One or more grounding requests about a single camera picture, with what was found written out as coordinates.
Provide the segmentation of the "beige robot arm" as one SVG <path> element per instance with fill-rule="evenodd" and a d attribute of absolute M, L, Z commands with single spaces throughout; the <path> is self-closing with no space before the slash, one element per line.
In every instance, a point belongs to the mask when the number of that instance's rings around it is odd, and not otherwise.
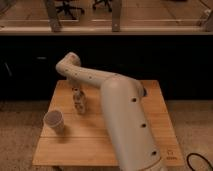
<path fill-rule="evenodd" d="M 146 89 L 138 80 L 84 68 L 73 52 L 56 64 L 56 70 L 71 83 L 79 114 L 86 111 L 81 84 L 100 89 L 102 114 L 122 171 L 168 171 L 142 108 Z"/>

